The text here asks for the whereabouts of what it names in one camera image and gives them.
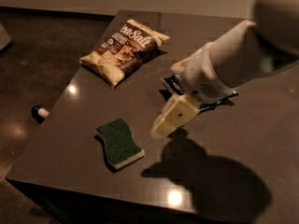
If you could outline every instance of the green sponge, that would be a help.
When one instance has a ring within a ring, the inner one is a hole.
[[[104,150],[108,162],[120,169],[145,155],[134,141],[128,123],[123,119],[116,119],[96,129],[104,141]]]

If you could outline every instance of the white robotic hand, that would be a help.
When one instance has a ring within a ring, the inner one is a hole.
[[[255,22],[245,20],[218,40],[207,43],[171,70],[185,93],[173,95],[155,120],[150,134],[167,137],[244,82],[268,77],[297,64],[299,0],[256,0]]]

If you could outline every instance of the dark concrete floor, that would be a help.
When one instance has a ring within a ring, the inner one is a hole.
[[[0,7],[12,43],[0,51],[0,223],[58,223],[5,180],[49,111],[113,17]]]

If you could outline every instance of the brown snack bag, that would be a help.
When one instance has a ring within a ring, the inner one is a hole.
[[[82,57],[80,63],[100,74],[114,89],[169,38],[129,20],[95,51]]]

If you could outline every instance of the bright light spot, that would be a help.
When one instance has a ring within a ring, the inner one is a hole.
[[[71,93],[76,93],[76,88],[75,88],[75,86],[70,86],[70,87],[68,88],[68,90],[69,90]]]
[[[179,205],[181,203],[181,194],[180,192],[173,190],[168,194],[168,201],[172,205]]]

